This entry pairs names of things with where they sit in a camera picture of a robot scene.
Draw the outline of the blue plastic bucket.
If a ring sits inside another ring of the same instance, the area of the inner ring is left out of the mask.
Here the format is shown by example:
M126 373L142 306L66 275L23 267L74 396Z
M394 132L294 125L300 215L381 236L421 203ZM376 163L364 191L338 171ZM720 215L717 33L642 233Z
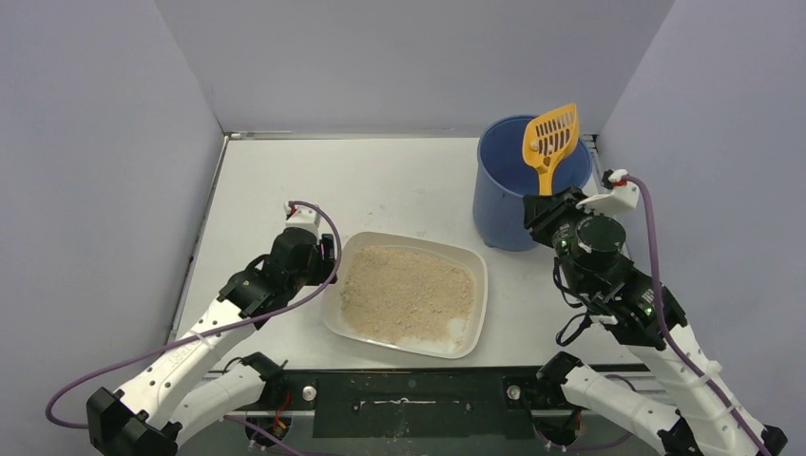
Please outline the blue plastic bucket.
M523 196L539 191L537 171L522 157L523 137L531 115L492 123L478 140L472 218L483 243L510 252L537 246L524 228Z

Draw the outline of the yellow litter scoop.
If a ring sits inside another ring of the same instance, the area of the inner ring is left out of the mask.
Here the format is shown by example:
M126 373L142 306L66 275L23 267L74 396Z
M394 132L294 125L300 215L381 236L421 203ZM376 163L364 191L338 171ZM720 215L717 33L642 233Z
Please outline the yellow litter scoop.
M565 104L532 120L522 140L523 162L538 178L538 195L552 195L553 178L559 164L575 150L580 135L578 106Z

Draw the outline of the white litter box tray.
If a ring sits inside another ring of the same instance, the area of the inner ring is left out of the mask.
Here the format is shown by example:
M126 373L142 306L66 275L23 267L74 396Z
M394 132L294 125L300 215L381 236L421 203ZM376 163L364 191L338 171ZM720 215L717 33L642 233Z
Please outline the white litter box tray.
M475 283L474 304L470 315L467 317L462 327L458 326L456 323L451 325L453 339L448 342L426 342L417 339L409 339L398 345L389 344L357 333L343 319L340 293L346 282L348 269L357 252L361 248L371 245L418 250L467 268ZM489 295L488 287L489 274L487 263L473 250L422 238L402 237L378 232L363 232L351 237L344 247L344 257L339 270L339 279L335 285L330 286L328 290L324 292L322 297L322 320L333 333L353 340L403 352L445 359L458 359L469 354L476 347L479 340L486 317Z

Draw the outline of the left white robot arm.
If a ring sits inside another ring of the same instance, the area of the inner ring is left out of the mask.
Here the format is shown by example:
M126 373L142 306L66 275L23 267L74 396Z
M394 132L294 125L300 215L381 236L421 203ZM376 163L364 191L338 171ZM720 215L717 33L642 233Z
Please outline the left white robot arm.
M91 444L104 455L174 455L190 437L262 398L287 396L282 366L260 352L229 372L202 378L306 286L336 282L340 241L288 227L269 253L232 275L197 323L188 344L163 353L116 390L86 402Z

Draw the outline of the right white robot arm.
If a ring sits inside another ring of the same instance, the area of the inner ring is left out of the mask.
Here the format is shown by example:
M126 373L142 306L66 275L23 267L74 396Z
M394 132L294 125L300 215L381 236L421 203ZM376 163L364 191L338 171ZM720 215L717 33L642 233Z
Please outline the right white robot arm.
M754 418L728 390L720 365L701 350L675 296L623 253L623 226L583 209L584 197L577 187L554 196L527 195L524 227L554 251L556 286L574 298L585 323L601 324L639 358L669 403L604 377L566 351L537 371L539 385L661 455L778 455L786 434Z

